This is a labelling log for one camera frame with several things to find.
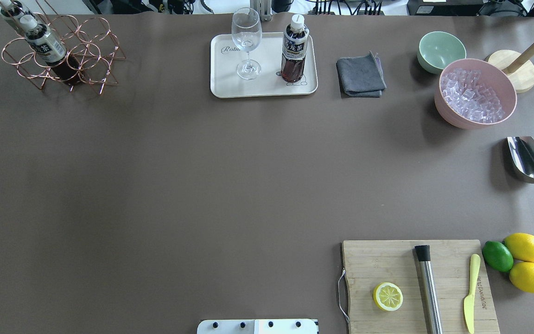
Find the tray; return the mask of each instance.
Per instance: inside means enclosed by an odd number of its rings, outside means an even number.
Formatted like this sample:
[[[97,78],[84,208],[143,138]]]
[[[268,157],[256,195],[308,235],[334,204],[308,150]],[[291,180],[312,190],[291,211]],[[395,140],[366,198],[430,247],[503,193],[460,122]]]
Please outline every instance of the tray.
[[[343,242],[350,334],[427,334],[413,247],[430,245],[442,328],[468,334],[463,299],[469,293],[469,259],[481,256],[479,240],[360,240]],[[374,288],[392,282],[403,292],[400,309],[387,312],[372,300]],[[477,279],[475,334],[499,334],[496,310],[483,260]]]
[[[302,79],[288,83],[278,73],[281,70],[281,47],[283,32],[264,32],[259,46],[250,53],[250,59],[261,64],[261,74],[254,80],[244,80],[236,74],[238,63],[246,59],[232,41],[231,34],[215,36],[211,40],[211,92],[220,98],[307,95],[318,87],[312,37],[309,36],[306,50],[305,71]]]

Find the cutting board handle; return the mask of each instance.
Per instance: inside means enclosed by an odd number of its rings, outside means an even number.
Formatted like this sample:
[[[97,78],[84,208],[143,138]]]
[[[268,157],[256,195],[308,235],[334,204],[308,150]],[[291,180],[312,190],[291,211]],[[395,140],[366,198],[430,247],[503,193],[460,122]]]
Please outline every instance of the cutting board handle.
[[[345,317],[345,321],[347,323],[350,323],[350,317],[347,315],[343,307],[341,306],[341,280],[345,277],[345,268],[341,271],[341,276],[339,279],[337,279],[337,300],[339,302],[339,309],[341,310],[341,313],[343,313],[343,316]]]

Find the lemon slice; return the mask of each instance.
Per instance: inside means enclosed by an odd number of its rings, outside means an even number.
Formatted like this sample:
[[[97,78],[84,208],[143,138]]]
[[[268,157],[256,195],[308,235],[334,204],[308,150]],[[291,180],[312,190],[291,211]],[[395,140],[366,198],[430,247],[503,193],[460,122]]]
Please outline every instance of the lemon slice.
[[[396,311],[403,304],[403,293],[395,284],[380,283],[373,294],[375,304],[385,311]]]

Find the wooden base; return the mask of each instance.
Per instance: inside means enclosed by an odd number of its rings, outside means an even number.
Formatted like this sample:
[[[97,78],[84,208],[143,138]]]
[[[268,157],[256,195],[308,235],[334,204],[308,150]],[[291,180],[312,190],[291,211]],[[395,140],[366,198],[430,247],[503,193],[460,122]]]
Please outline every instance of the wooden base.
[[[512,50],[500,50],[492,53],[487,62],[504,71],[521,54]],[[529,60],[513,73],[506,73],[510,82],[515,87],[516,93],[525,93],[534,85],[534,65]]]

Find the wine glass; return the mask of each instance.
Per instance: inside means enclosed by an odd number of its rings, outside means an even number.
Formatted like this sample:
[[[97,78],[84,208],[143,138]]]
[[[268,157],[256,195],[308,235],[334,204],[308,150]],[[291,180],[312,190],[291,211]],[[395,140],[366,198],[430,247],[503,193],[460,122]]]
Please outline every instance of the wine glass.
[[[261,42],[261,20],[252,8],[240,8],[232,15],[232,40],[246,52],[246,60],[238,64],[236,72],[244,80],[252,80],[261,73],[261,65],[250,59],[250,52]]]

